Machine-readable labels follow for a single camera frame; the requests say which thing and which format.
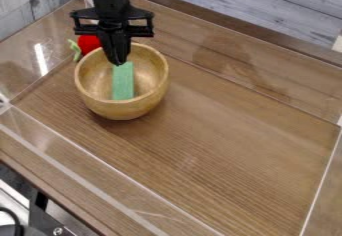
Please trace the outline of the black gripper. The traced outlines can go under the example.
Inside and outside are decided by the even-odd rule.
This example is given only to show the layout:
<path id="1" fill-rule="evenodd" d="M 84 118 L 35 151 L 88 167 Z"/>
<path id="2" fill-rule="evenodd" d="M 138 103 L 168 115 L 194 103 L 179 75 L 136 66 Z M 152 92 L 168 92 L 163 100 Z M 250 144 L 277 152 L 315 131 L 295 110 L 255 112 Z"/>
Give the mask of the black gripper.
<path id="1" fill-rule="evenodd" d="M 154 13 L 134 7 L 130 0 L 94 0 L 94 7 L 73 10 L 69 16 L 76 35 L 95 35 L 99 29 L 104 30 L 98 31 L 98 38 L 107 59 L 115 65 L 127 61 L 130 37 L 154 36 Z M 116 50 L 112 37 L 106 31 L 123 31 L 118 33 Z"/>

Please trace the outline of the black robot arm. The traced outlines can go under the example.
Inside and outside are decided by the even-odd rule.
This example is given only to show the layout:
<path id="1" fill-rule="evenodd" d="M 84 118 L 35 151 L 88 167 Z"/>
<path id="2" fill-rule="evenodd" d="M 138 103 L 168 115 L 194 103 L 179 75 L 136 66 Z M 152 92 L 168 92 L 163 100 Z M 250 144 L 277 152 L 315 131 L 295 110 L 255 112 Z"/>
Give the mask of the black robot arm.
<path id="1" fill-rule="evenodd" d="M 99 38 L 107 60 L 116 66 L 126 63 L 131 39 L 154 36 L 154 13 L 130 0 L 92 0 L 94 6 L 69 13 L 76 35 Z"/>

